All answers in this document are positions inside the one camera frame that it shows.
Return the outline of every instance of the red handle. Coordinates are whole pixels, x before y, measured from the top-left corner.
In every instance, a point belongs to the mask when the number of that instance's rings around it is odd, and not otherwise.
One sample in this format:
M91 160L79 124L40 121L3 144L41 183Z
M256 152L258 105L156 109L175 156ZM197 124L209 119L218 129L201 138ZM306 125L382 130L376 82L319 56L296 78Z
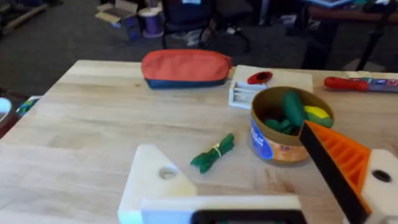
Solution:
M323 84L334 90L368 91L369 84L366 81L356 81L345 78L327 77Z

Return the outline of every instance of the table leg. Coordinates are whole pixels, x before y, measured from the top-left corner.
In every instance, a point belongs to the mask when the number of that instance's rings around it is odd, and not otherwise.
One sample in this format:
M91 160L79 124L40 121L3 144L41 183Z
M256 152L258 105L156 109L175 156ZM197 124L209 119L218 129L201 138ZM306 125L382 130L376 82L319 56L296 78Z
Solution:
M301 69L325 69L337 28L338 23L336 22L322 21L318 29L311 32Z

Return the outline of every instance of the wooden table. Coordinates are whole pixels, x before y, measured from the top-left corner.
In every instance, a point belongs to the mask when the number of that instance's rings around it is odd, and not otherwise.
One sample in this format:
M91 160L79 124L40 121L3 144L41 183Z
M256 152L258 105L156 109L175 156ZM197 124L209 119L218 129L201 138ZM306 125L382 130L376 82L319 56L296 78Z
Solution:
M314 92L335 112L335 130L398 151L397 95L322 89L325 76L394 74L300 72L313 74ZM313 162L276 167L252 153L249 111L228 106L228 88L153 91L139 63L77 62L0 141L1 223L117 223L134 151L143 143L156 144L201 194L298 194L309 223L341 223ZM236 147L209 173L189 166L229 132Z

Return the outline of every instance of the green rope toy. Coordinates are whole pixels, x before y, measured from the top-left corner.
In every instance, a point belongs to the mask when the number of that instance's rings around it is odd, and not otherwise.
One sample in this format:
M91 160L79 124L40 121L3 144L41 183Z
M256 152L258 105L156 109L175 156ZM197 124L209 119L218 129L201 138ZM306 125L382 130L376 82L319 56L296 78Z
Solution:
M221 142L213 146L208 152L203 152L192 159L191 165L199 168L201 174L207 172L221 156L234 147L234 135L229 133Z

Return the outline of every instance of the rubber band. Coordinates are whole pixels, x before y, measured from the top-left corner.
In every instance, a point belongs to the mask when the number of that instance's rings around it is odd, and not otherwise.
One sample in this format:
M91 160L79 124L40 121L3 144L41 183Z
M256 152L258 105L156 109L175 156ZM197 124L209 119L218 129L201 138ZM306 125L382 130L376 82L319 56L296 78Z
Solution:
M221 155L221 153L220 153L220 150L218 150L219 147L220 147L220 144L218 143L218 144L215 144L215 145L213 146L213 149L215 149L215 150L218 152L218 157L220 158L222 155Z

